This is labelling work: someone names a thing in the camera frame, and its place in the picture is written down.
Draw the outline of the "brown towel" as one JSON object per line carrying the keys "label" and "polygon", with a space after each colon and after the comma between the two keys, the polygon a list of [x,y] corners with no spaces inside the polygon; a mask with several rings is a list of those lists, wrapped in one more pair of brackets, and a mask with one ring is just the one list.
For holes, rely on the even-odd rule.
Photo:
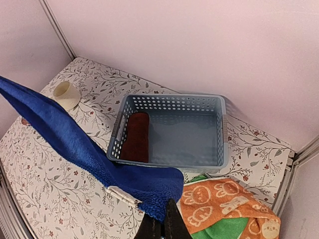
{"label": "brown towel", "polygon": [[123,144],[120,159],[149,162],[149,123],[147,113],[134,113],[129,117],[127,139]]}

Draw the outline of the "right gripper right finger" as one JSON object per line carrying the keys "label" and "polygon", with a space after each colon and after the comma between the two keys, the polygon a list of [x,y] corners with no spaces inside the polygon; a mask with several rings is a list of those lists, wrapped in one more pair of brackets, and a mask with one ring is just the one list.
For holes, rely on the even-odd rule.
{"label": "right gripper right finger", "polygon": [[165,239],[192,239],[174,199],[169,199],[166,206],[163,233]]}

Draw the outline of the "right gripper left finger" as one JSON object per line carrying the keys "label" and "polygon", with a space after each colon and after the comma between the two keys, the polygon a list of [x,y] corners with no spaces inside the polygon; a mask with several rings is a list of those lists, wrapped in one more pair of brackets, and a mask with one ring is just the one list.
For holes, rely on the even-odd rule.
{"label": "right gripper left finger", "polygon": [[144,215],[134,239],[163,239],[164,230],[162,224],[149,215]]}

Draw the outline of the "blue towel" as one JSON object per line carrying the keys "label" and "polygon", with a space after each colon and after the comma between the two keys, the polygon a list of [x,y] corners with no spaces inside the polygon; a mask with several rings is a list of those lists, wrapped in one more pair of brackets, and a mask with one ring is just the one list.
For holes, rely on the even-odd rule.
{"label": "blue towel", "polygon": [[139,209],[161,223],[178,215],[176,203],[183,190],[178,169],[112,162],[54,100],[4,77],[0,93],[60,156],[87,170],[104,186],[118,187],[133,196],[139,200]]}

